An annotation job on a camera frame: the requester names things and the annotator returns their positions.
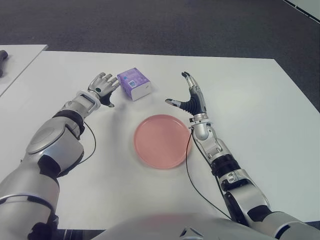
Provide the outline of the robot left hand black silver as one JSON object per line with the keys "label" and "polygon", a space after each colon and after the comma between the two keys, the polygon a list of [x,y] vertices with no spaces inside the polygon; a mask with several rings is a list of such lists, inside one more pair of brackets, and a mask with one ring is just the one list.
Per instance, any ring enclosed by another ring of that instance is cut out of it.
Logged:
{"label": "robot left hand black silver", "polygon": [[116,77],[112,77],[111,74],[102,72],[89,84],[87,91],[96,96],[102,105],[113,108],[114,104],[111,103],[110,98],[112,93],[120,85],[121,84]]}

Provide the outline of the robot right hand black silver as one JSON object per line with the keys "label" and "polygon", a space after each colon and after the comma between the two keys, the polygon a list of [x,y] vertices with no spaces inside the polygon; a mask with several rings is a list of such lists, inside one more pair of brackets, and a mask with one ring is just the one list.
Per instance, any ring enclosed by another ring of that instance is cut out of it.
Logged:
{"label": "robot right hand black silver", "polygon": [[182,72],[181,75],[185,78],[188,84],[190,99],[188,101],[178,101],[171,98],[167,98],[165,102],[171,106],[177,107],[188,112],[192,116],[206,114],[207,108],[205,99],[197,81],[186,71]]}

